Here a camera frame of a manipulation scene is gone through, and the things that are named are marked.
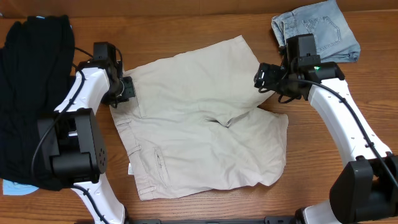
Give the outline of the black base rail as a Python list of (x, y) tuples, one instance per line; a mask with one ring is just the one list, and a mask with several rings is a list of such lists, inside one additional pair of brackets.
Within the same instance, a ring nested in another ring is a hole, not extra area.
[(266, 216), (265, 218), (218, 219), (218, 220), (128, 220), (132, 224), (299, 224), (304, 223), (296, 216)]

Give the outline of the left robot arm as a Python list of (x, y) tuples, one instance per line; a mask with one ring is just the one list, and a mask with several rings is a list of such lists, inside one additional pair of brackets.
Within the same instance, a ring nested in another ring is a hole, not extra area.
[(106, 177), (107, 150), (96, 120), (100, 104), (117, 108), (134, 98), (130, 77), (123, 76), (121, 51), (96, 42), (90, 59), (76, 67), (75, 82), (51, 116), (38, 121), (40, 141), (35, 153), (64, 189), (73, 190), (95, 223), (131, 223)]

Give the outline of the light blue garment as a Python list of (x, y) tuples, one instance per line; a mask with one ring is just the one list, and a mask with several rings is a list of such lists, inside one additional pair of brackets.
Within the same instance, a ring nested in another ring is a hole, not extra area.
[(9, 180), (3, 180), (2, 191), (4, 195), (9, 196), (24, 196), (29, 195), (39, 188), (33, 185), (25, 185), (17, 182), (12, 182)]

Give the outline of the beige khaki shorts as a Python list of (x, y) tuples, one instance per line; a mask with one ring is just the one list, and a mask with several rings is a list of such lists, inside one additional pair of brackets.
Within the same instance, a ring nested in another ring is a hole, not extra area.
[(278, 181), (289, 120), (260, 109), (258, 68), (237, 36), (125, 72), (136, 97), (111, 114), (141, 200)]

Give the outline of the black garment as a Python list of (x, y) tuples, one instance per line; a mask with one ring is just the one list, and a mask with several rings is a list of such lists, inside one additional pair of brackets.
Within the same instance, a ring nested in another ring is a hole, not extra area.
[(45, 168), (37, 121), (65, 99), (75, 39), (67, 16), (15, 22), (1, 47), (1, 178), (59, 191)]

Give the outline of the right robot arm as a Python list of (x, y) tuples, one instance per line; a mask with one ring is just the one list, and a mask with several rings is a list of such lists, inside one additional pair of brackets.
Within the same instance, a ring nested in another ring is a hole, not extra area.
[(304, 99), (326, 124), (343, 161), (329, 199), (300, 208), (284, 223), (360, 223), (397, 216), (397, 156), (356, 106), (335, 62), (322, 62), (312, 34), (296, 35), (280, 48), (281, 65), (261, 63), (254, 76), (260, 93), (288, 102)]

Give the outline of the folded light blue jeans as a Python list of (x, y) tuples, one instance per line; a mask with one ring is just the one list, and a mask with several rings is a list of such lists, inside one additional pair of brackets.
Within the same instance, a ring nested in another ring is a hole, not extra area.
[(313, 34), (322, 62), (359, 60), (361, 47), (335, 0), (302, 6), (275, 16), (272, 30), (280, 46), (296, 35)]

